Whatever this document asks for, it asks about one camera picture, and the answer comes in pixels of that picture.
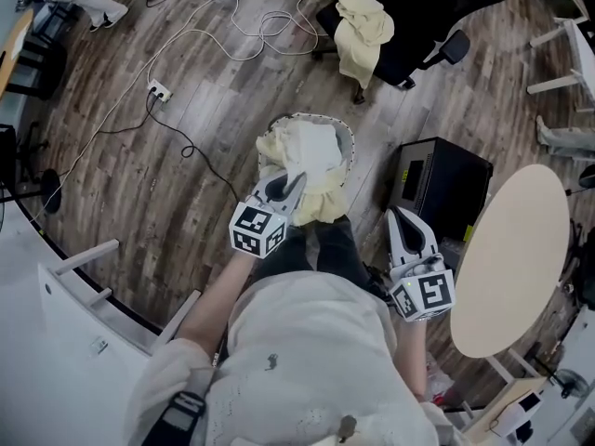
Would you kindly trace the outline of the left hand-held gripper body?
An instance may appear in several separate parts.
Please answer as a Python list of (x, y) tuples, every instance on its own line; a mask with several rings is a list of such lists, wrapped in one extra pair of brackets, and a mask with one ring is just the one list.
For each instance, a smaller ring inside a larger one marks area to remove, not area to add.
[(289, 225), (287, 193), (269, 197), (265, 190), (254, 190), (238, 203), (231, 217), (229, 234), (236, 251), (264, 259), (285, 241)]

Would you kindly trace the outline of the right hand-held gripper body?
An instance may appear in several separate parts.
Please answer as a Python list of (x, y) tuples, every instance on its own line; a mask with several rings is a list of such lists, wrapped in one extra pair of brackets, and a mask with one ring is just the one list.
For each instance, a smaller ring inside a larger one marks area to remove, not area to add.
[(436, 254), (395, 267), (389, 295), (407, 322), (425, 321), (445, 313), (456, 302), (453, 271)]

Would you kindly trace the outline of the pale yellow clothes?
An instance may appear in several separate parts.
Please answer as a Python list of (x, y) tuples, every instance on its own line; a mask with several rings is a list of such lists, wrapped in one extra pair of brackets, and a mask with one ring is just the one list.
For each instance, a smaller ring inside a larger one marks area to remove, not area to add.
[(339, 72), (366, 89), (380, 56), (380, 47), (394, 35), (394, 22), (377, 0), (336, 0), (340, 16), (333, 37)]
[[(266, 158), (268, 158), (267, 138), (268, 135), (260, 136), (257, 138), (256, 142), (258, 153)], [(269, 159), (260, 170), (260, 174), (262, 176), (270, 175), (276, 167), (282, 168)], [(292, 224), (299, 227), (307, 225), (313, 221), (332, 223), (336, 219), (345, 216), (347, 211), (348, 205), (341, 184), (339, 186), (334, 186), (331, 190), (314, 193), (306, 191), (305, 187), (299, 204), (293, 212)]]

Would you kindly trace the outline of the white clothes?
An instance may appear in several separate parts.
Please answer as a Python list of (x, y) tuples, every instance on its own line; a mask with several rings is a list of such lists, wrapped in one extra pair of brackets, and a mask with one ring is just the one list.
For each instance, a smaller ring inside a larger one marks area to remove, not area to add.
[(345, 179), (346, 162), (332, 125), (290, 120), (268, 134), (267, 144), (267, 157), (287, 171), (289, 182), (305, 176), (306, 191), (331, 190)]

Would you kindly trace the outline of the white grey laundry basket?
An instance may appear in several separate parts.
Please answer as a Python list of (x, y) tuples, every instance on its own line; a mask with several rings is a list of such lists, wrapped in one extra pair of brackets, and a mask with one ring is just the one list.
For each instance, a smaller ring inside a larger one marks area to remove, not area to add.
[(281, 114), (276, 119), (273, 119), (271, 122), (269, 122), (269, 125), (261, 133), (261, 135), (268, 135), (275, 127), (284, 125), (285, 123), (292, 120), (310, 122), (316, 125), (332, 125), (335, 128), (337, 145), (340, 149), (342, 159), (346, 164), (346, 175), (341, 182), (341, 186), (344, 186), (354, 166), (355, 158), (355, 138), (350, 127), (340, 119), (332, 116), (307, 112), (295, 112), (293, 114)]

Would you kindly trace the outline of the person's right forearm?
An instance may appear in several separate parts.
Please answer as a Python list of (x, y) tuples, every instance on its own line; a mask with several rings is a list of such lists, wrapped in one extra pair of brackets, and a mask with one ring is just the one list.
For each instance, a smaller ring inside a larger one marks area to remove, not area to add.
[(427, 322), (407, 322), (403, 328), (403, 358), (401, 361), (403, 380), (413, 395), (425, 399), (427, 390)]

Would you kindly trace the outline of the person's left forearm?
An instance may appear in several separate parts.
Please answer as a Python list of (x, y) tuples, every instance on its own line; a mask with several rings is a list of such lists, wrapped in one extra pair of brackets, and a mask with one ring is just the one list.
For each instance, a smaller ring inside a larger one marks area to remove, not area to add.
[(251, 255), (235, 252), (214, 283), (185, 316), (176, 338), (192, 341), (213, 359), (236, 300), (243, 291), (256, 260)]

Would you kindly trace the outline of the person's black trousers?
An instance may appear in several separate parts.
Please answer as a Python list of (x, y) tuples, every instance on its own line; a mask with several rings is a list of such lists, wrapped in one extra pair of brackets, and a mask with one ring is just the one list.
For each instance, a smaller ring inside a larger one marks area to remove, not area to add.
[[(314, 221), (311, 225), (319, 244), (315, 271), (334, 274), (352, 282), (368, 294), (379, 295), (359, 255), (348, 217), (342, 216), (333, 223)], [(255, 267), (251, 281), (257, 282), (295, 271), (313, 271), (307, 259), (306, 248), (306, 227), (290, 227), (280, 247)]]

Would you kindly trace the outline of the black metal cabinet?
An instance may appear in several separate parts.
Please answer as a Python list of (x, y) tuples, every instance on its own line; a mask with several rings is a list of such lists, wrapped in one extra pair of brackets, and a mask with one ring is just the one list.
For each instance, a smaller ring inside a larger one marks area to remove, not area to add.
[(493, 165), (443, 138), (397, 150), (389, 205), (408, 209), (444, 238), (464, 241), (483, 210)]

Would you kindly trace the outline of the round beige table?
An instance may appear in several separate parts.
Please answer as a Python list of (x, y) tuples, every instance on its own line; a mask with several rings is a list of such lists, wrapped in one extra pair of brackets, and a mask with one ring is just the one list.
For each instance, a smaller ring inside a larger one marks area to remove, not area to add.
[(461, 354), (493, 356), (531, 328), (556, 288), (569, 237), (567, 197), (550, 168), (528, 165), (501, 186), (456, 270), (450, 331)]

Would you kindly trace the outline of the person's white knit top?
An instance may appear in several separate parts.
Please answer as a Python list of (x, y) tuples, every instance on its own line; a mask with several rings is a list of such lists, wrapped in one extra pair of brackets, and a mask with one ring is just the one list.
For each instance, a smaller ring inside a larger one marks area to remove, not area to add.
[(191, 446), (440, 446), (444, 414), (417, 400), (393, 364), (386, 305), (338, 276), (291, 272), (256, 282), (238, 299), (228, 358), (214, 366), (178, 338), (149, 360), (129, 403), (125, 439), (140, 446), (172, 397), (205, 401)]

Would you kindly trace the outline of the wooden desk with white legs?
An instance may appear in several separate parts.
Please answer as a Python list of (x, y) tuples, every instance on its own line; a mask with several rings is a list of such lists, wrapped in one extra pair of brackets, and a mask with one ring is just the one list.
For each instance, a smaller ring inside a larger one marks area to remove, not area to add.
[(475, 411), (472, 419), (463, 428), (463, 434), (473, 444), (481, 444), (488, 439), (505, 438), (499, 437), (489, 430), (489, 425), (501, 411), (513, 400), (519, 398), (528, 391), (535, 391), (540, 395), (547, 378), (525, 377), (514, 378), (508, 383), (481, 411)]

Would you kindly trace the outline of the white power strip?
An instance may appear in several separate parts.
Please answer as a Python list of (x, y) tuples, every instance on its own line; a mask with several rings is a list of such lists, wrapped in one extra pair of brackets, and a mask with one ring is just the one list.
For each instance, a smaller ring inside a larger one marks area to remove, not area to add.
[(152, 79), (147, 85), (148, 91), (163, 103), (168, 102), (172, 97), (172, 92), (157, 80)]

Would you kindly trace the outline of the black office chair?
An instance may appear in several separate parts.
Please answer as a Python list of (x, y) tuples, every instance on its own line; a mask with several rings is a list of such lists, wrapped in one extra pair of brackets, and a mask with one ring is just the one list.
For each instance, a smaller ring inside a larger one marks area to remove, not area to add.
[(377, 0), (395, 24), (382, 45), (374, 76), (401, 90), (413, 88), (411, 75), (447, 61), (455, 65), (469, 52), (470, 41), (454, 26), (464, 17), (505, 0)]

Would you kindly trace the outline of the round wooden table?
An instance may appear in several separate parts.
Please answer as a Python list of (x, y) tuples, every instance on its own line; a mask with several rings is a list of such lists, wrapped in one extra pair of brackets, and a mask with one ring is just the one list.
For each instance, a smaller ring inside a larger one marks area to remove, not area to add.
[(18, 57), (23, 49), (25, 38), (33, 23), (34, 12), (26, 10), (15, 23), (5, 45), (0, 52), (0, 98), (7, 91), (10, 77), (17, 65)]

